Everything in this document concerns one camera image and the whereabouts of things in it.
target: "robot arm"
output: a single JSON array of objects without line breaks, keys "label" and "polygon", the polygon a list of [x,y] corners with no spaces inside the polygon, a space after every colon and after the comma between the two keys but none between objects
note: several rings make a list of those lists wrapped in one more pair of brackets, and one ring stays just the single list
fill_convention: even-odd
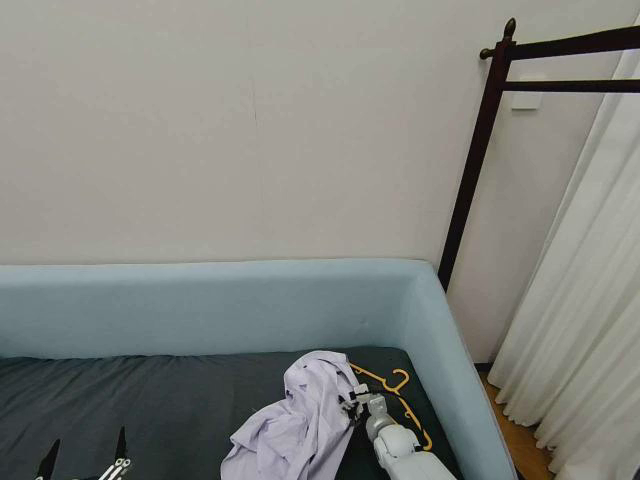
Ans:
[{"label": "robot arm", "polygon": [[[51,480],[59,449],[60,439],[53,443],[49,453],[47,453],[47,456],[44,457],[42,462],[40,462],[40,467],[38,468],[35,480]],[[127,440],[125,438],[124,427],[122,427],[120,429],[120,435],[118,436],[118,444],[116,445],[116,454],[113,464],[109,465],[102,476],[91,478],[97,480],[122,480],[122,477],[124,477],[131,468],[131,459],[127,455]]]},{"label": "robot arm", "polygon": [[456,480],[438,457],[422,450],[412,430],[391,418],[382,395],[370,394],[366,385],[360,385],[355,397],[369,411],[367,436],[373,442],[378,463],[391,480]]}]

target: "bed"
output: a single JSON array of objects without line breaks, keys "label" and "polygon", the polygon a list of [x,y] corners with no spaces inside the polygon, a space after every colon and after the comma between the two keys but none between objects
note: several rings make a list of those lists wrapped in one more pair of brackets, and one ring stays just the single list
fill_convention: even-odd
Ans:
[{"label": "bed", "polygon": [[[217,478],[229,434],[317,348],[389,378],[406,368],[449,469],[515,478],[426,262],[0,267],[0,306],[1,478],[33,478],[57,438],[54,478],[99,474],[123,425],[139,457],[128,477]],[[367,442],[356,429],[338,478],[385,478]]]}]

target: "wall outlet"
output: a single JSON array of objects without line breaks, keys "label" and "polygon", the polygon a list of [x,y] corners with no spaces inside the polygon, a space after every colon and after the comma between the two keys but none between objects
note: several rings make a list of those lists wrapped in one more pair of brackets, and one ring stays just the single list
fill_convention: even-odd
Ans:
[{"label": "wall outlet", "polygon": [[[543,75],[526,75],[518,78],[520,82],[545,80]],[[538,110],[542,105],[542,92],[513,92],[511,110]]]}]

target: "light blue bed frame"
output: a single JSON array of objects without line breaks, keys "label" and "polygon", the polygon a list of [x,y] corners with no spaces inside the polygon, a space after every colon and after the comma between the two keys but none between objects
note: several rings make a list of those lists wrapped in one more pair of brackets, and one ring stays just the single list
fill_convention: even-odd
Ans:
[{"label": "light blue bed frame", "polygon": [[0,267],[0,356],[407,351],[467,480],[511,458],[430,264],[300,260]]}]

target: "orange hanger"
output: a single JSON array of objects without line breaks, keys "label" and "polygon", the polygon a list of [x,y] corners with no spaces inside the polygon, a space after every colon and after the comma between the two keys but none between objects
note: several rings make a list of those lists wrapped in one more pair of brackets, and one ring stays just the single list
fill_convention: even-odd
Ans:
[{"label": "orange hanger", "polygon": [[371,377],[375,380],[377,380],[378,382],[380,382],[382,384],[382,387],[388,391],[393,393],[394,395],[396,395],[398,397],[398,400],[400,400],[400,403],[402,404],[402,406],[404,407],[404,416],[406,418],[410,418],[411,420],[413,420],[413,423],[416,425],[416,427],[418,428],[418,430],[420,430],[422,432],[422,435],[424,436],[425,440],[427,441],[427,445],[425,447],[423,447],[423,449],[425,451],[429,451],[431,450],[431,448],[433,447],[433,442],[431,441],[431,437],[429,436],[429,434],[427,433],[427,431],[422,428],[422,425],[420,424],[420,420],[418,420],[418,417],[415,416],[415,414],[413,413],[413,410],[411,410],[411,407],[409,407],[409,405],[407,404],[407,402],[404,400],[404,398],[402,398],[402,395],[400,395],[400,389],[402,387],[404,387],[408,382],[409,382],[409,374],[407,373],[406,370],[403,370],[401,368],[395,368],[393,370],[393,373],[398,375],[402,375],[404,378],[402,379],[402,381],[396,385],[395,387],[390,387],[387,384],[387,379],[386,378],[382,378],[379,375],[376,375],[373,372],[370,372],[368,370],[365,370],[362,367],[359,367],[358,365],[355,365],[351,362],[349,362],[349,365],[351,365],[351,368],[353,368],[353,371],[356,374],[364,374],[368,377]]}]

